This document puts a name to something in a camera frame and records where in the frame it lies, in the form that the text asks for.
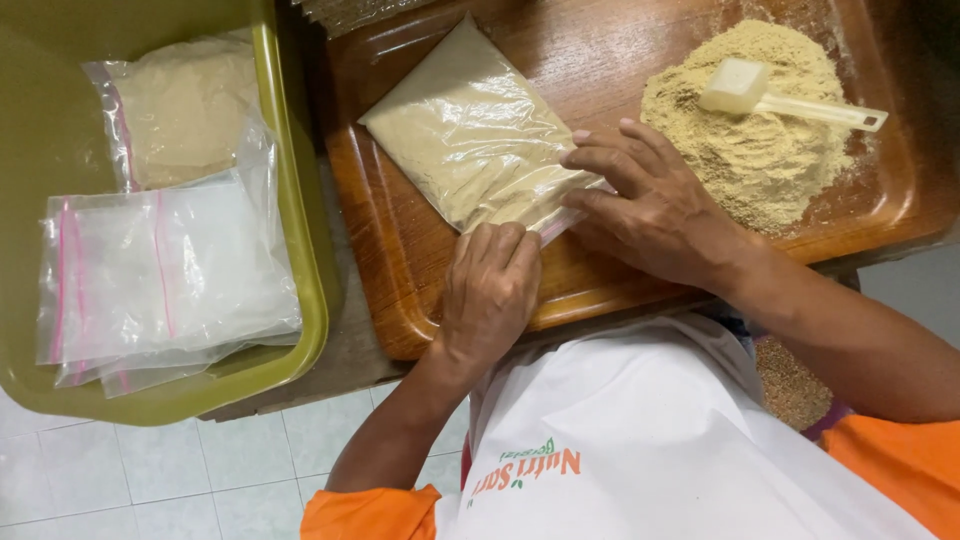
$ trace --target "hand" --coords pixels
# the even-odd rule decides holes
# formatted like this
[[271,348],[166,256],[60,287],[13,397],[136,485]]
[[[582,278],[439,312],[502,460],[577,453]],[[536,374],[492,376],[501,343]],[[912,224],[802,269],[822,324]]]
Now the hand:
[[561,164],[603,175],[619,193],[574,189],[565,196],[565,206],[588,216],[573,228],[588,249],[720,295],[735,286],[745,254],[765,246],[713,201],[653,128],[624,118],[619,133],[577,132],[574,143]]
[[486,373],[530,322],[540,270],[540,235],[519,223],[482,223],[460,236],[431,353],[449,358],[469,377]]

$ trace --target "orange sleeve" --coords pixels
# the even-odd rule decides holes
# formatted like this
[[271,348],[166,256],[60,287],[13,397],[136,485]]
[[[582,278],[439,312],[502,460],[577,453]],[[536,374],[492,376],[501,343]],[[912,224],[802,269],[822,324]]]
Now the orange sleeve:
[[851,415],[824,431],[821,445],[938,538],[960,540],[960,421]]
[[300,540],[434,540],[433,507],[440,493],[377,488],[357,493],[318,491],[306,504]]

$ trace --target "person's left hand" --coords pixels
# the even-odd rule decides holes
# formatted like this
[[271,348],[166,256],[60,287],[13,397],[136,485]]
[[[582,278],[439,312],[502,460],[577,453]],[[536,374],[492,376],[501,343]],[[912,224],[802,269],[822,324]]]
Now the person's left hand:
[[444,318],[430,346],[469,378],[483,375],[523,333],[537,307],[540,235],[519,223],[481,223],[457,241]]

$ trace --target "scoop handle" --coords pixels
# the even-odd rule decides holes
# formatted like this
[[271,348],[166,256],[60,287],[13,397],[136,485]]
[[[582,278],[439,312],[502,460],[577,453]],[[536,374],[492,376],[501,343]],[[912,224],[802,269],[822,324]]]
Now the scoop handle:
[[754,107],[754,112],[790,114],[867,132],[875,132],[880,129],[888,116],[882,110],[802,99],[775,92],[763,94],[763,97]]

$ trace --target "brown tray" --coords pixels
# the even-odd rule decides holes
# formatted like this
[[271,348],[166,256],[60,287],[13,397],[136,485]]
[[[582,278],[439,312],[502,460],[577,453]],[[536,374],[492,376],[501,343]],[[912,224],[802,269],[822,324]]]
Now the brown tray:
[[[936,130],[900,98],[900,76],[880,51],[894,53],[875,37],[867,6],[859,0],[744,3],[443,0],[330,41],[335,102],[326,103],[325,140],[387,354],[416,358],[431,339],[456,233],[356,120],[467,11],[574,130],[610,129],[623,116],[636,118],[648,77],[737,21],[770,13],[827,47],[851,102],[891,113],[876,135],[876,151],[818,196],[796,235],[777,245],[812,263],[937,233],[951,223],[957,181],[948,167],[933,166],[944,162],[936,154],[942,148]],[[924,99],[911,96],[911,102]],[[851,146],[855,155],[867,152],[862,136]],[[568,234],[544,249],[543,262],[542,305],[528,331],[691,292],[588,254]]]

